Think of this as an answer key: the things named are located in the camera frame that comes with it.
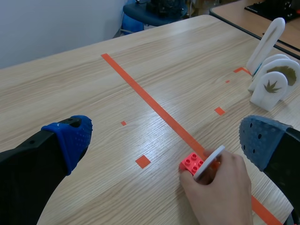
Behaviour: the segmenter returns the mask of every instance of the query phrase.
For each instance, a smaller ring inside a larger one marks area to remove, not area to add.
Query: white wall
[[[111,39],[127,0],[0,0],[0,68]]]

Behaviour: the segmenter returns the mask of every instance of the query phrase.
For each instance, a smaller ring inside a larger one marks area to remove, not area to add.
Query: table edge
[[[217,18],[217,19],[219,19],[219,20],[221,20],[221,21],[223,21],[223,22],[225,22],[225,23],[227,23],[227,24],[229,24],[229,25],[231,25],[231,26],[233,26],[233,27],[235,27],[235,28],[237,28],[237,29],[239,29],[239,30],[241,30],[241,31],[243,31],[243,32],[245,32],[245,33],[251,35],[251,36],[253,36],[253,37],[255,37],[255,38],[257,38],[258,40],[261,40],[261,39],[262,39],[260,36],[258,36],[258,35],[256,35],[256,34],[250,32],[250,31],[248,31],[248,30],[246,30],[246,29],[244,29],[244,28],[242,28],[242,27],[240,27],[240,26],[234,24],[233,22],[230,22],[229,20],[227,20],[227,19],[225,19],[225,18],[219,16],[218,14],[216,14],[216,13],[213,11],[213,9],[214,9],[214,8],[217,8],[217,7],[220,7],[220,6],[216,6],[216,7],[210,8],[210,14],[209,14],[209,15],[211,15],[211,16],[213,16],[213,17],[215,17],[215,18]],[[274,45],[274,48],[276,48],[276,49],[278,49],[278,50],[280,50],[280,51],[282,51],[282,52],[284,52],[284,53],[286,53],[286,54],[288,54],[288,55],[290,55],[290,56],[292,56],[292,57],[294,57],[294,58],[300,60],[300,55],[297,55],[297,54],[295,54],[295,53],[293,53],[293,52],[290,52],[289,50],[284,49],[284,48],[282,48],[282,47],[280,47],[280,46],[278,46],[278,45]]]

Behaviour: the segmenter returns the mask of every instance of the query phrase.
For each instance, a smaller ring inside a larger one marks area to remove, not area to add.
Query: wood grain
[[[239,0],[212,8],[211,10],[213,13],[229,22],[262,37],[271,21],[244,9],[245,6],[253,5],[259,1],[260,0]],[[294,19],[285,25],[285,31],[279,40],[300,49],[300,18]],[[283,45],[280,42],[277,42],[276,45],[300,56],[300,51]]]
[[[197,224],[178,180],[178,165],[191,149],[101,54],[110,54],[203,147],[224,144],[243,155],[238,126],[247,115],[300,129],[299,88],[265,112],[249,102],[251,76],[233,72],[258,42],[199,16],[0,70],[1,150],[74,114],[93,122],[87,154],[55,190],[38,224]],[[222,116],[214,111],[219,106]],[[141,155],[151,161],[144,169],[135,162]],[[290,203],[245,161],[252,194],[283,222]],[[263,224],[255,214],[254,221]]]

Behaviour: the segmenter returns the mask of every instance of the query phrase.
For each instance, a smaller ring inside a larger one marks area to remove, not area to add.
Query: blue gripper pad
[[[91,119],[87,116],[78,115],[71,118],[80,118],[81,124],[73,127],[64,123],[51,123],[41,128],[56,134],[66,162],[67,175],[75,169],[82,153],[89,146],[93,130]]]
[[[263,116],[251,115],[240,123],[240,144],[247,158],[263,171],[286,129],[292,126]]]

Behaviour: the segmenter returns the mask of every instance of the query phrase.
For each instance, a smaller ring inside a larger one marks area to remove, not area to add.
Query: white disc
[[[202,166],[200,166],[200,168],[195,173],[194,180],[198,180],[200,178],[204,170],[206,170],[211,165],[214,159],[218,157],[224,149],[225,146],[221,145],[203,162]]]

